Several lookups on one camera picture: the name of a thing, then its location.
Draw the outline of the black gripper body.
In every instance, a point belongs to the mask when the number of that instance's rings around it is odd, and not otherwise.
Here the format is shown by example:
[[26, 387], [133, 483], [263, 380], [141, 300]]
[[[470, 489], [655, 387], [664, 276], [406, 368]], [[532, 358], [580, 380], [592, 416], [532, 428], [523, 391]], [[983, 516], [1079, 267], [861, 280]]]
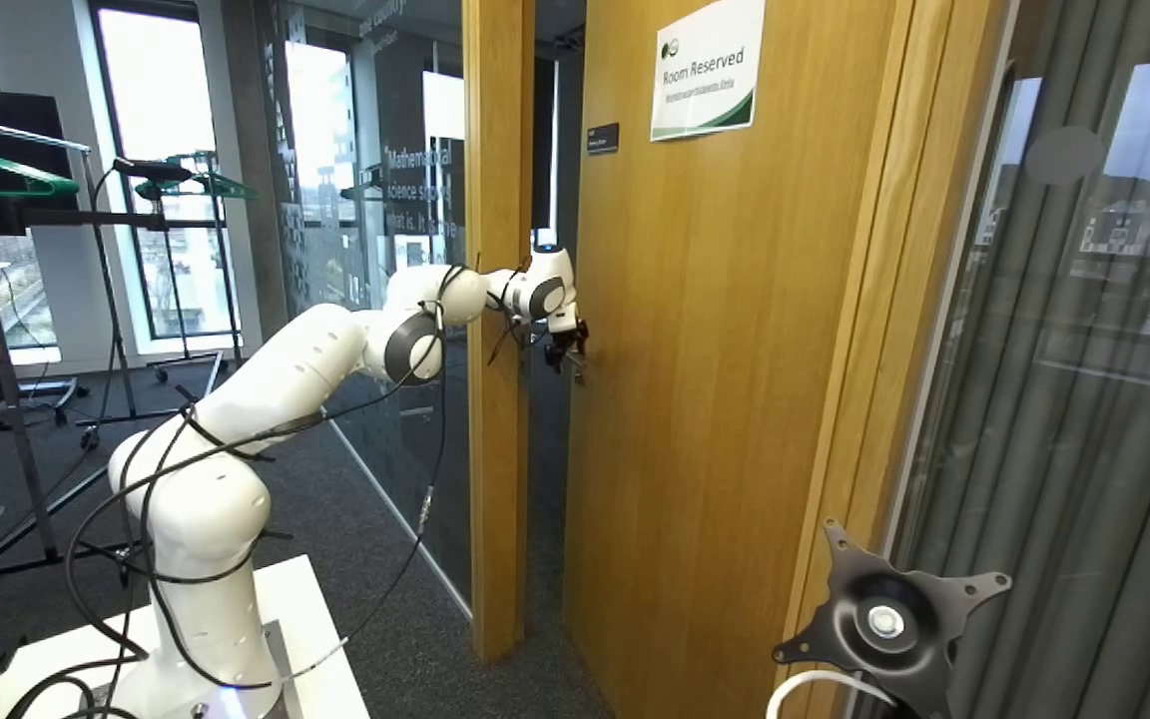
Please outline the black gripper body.
[[543, 326], [539, 331], [539, 358], [563, 374], [581, 374], [581, 358], [585, 358], [585, 324], [573, 319], [571, 326]]

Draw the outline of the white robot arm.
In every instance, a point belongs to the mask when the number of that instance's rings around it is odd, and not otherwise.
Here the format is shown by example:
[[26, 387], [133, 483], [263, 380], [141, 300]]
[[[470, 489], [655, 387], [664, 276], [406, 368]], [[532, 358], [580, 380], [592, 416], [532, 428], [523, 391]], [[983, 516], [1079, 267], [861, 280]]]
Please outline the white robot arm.
[[434, 380], [443, 336], [488, 311], [543, 326], [549, 362], [585, 338], [565, 246], [536, 246], [523, 267], [495, 272], [412, 263], [386, 280], [379, 306], [311, 303], [215, 391], [113, 451], [108, 483], [153, 547], [155, 644], [114, 690], [137, 719], [263, 719], [278, 704], [287, 676], [273, 660], [250, 568], [273, 516], [257, 455], [293, 439], [352, 374]]

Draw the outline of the white robot base platform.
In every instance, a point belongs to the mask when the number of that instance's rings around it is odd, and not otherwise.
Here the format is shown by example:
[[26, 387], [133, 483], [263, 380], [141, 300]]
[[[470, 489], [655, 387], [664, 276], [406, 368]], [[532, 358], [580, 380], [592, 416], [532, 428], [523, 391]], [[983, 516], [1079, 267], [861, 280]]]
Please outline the white robot base platform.
[[0, 719], [371, 719], [306, 556], [166, 584], [113, 628], [143, 660], [113, 665], [114, 644], [96, 628], [14, 647]]

